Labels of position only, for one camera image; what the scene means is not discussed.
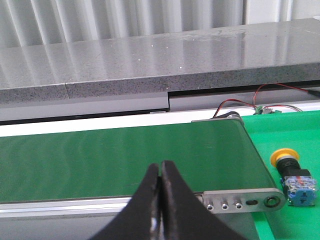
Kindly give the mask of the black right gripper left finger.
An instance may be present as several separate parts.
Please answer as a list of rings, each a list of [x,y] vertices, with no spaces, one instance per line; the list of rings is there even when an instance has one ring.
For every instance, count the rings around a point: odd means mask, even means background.
[[[159,166],[152,163],[127,205],[92,240],[158,240]]]

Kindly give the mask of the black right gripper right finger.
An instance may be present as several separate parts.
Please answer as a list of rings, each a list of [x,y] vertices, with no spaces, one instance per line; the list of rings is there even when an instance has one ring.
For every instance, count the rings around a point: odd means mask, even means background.
[[[173,161],[163,161],[161,168],[162,219],[166,240],[245,239],[203,206]]]

